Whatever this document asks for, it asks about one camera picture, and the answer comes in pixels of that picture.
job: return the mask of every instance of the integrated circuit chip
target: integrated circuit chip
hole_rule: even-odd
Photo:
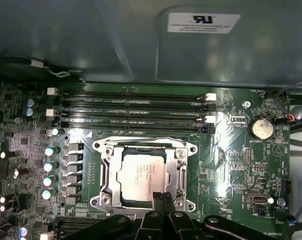
[[[21,138],[21,144],[22,145],[27,145],[29,143],[29,139],[28,138]]]
[[[164,159],[153,155],[125,155],[118,172],[122,197],[126,200],[152,201],[153,192],[163,192]]]
[[[36,207],[36,212],[37,212],[38,214],[45,213],[45,209],[46,209],[45,206],[37,206],[37,207]]]

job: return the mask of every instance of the silver capacitor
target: silver capacitor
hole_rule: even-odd
[[[43,179],[43,185],[49,187],[51,184],[55,183],[57,178],[54,175],[47,176]]]
[[[50,171],[56,169],[57,167],[58,167],[57,162],[50,161],[50,162],[47,162],[47,163],[44,164],[44,171],[49,173]]]
[[[57,154],[58,152],[59,152],[59,148],[56,147],[56,146],[53,146],[53,147],[49,146],[45,149],[45,155],[48,156],[48,157],[50,157],[54,154]]]
[[[54,128],[54,129],[52,129],[51,133],[52,133],[52,136],[60,136],[64,133],[64,130],[61,128]]]
[[[42,197],[43,199],[48,200],[55,194],[56,194],[55,188],[50,187],[49,189],[42,192]]]
[[[37,106],[39,105],[39,102],[36,99],[27,99],[26,100],[26,106],[29,108],[37,108]]]
[[[25,115],[26,116],[31,116],[31,117],[36,117],[37,116],[37,114],[38,114],[38,112],[37,112],[37,110],[36,109],[33,109],[33,108],[27,108],[26,110],[25,110]]]
[[[24,225],[23,227],[20,228],[19,235],[21,237],[25,237],[28,234],[32,234],[32,231],[33,231],[33,226],[28,223],[28,224],[26,224],[26,225]]]

